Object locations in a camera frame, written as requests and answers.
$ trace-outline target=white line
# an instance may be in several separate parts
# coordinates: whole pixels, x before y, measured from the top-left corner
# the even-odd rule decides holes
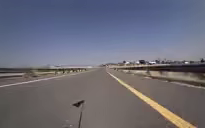
[[[9,86],[15,86],[15,85],[21,85],[21,84],[34,83],[34,82],[45,81],[45,80],[51,80],[51,79],[61,78],[61,77],[64,77],[64,76],[74,76],[74,75],[78,75],[78,74],[86,73],[86,72],[80,72],[80,73],[76,73],[76,74],[69,74],[69,75],[62,75],[62,76],[55,76],[55,77],[38,79],[38,80],[32,80],[32,81],[26,81],[26,82],[20,82],[20,83],[0,85],[0,88],[9,87]]]
[[[186,84],[186,83],[181,83],[181,82],[170,82],[170,83],[177,84],[177,85],[184,86],[184,87],[189,87],[189,88],[205,89],[205,87],[202,87],[202,86],[196,86],[196,85],[191,85],[191,84]]]

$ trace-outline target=guardrail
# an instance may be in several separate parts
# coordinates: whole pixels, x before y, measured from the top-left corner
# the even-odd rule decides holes
[[[87,68],[0,68],[0,78],[5,77],[36,77],[47,74],[65,74],[70,72],[86,71]]]
[[[125,73],[205,86],[205,64],[118,66],[111,68]]]
[[[121,69],[205,73],[205,64],[117,66],[111,68],[116,70]]]

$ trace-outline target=tree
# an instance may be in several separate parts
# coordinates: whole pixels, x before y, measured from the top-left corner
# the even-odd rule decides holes
[[[205,62],[205,60],[204,60],[203,58],[201,58],[200,62],[201,62],[201,63],[204,63],[204,62]]]

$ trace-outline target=lane marking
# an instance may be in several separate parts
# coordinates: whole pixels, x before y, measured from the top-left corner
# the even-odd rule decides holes
[[[34,83],[34,82],[45,81],[45,80],[51,80],[51,79],[61,78],[61,77],[64,77],[64,76],[74,76],[74,75],[78,75],[78,74],[86,73],[86,72],[80,72],[80,73],[68,74],[68,75],[66,74],[66,75],[54,76],[54,77],[43,78],[43,79],[38,79],[38,80],[31,80],[31,81],[25,81],[25,82],[13,83],[13,84],[0,85],[0,88],[16,86],[16,85],[21,85],[21,84]]]
[[[190,124],[189,122],[185,121],[181,117],[177,116],[173,112],[169,111],[168,109],[164,108],[157,102],[153,101],[149,97],[145,96],[141,92],[137,91],[130,85],[126,84],[116,76],[112,75],[111,73],[107,72],[110,76],[112,76],[115,80],[117,80],[121,85],[126,87],[129,91],[131,91],[133,94],[135,94],[138,98],[149,104],[153,109],[158,111],[162,116],[164,116],[167,120],[172,122],[174,125],[176,125],[179,128],[196,128],[194,125]]]

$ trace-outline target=highway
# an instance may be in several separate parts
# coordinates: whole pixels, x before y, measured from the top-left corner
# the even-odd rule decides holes
[[[99,68],[43,80],[0,81],[0,128],[205,128],[205,88]]]

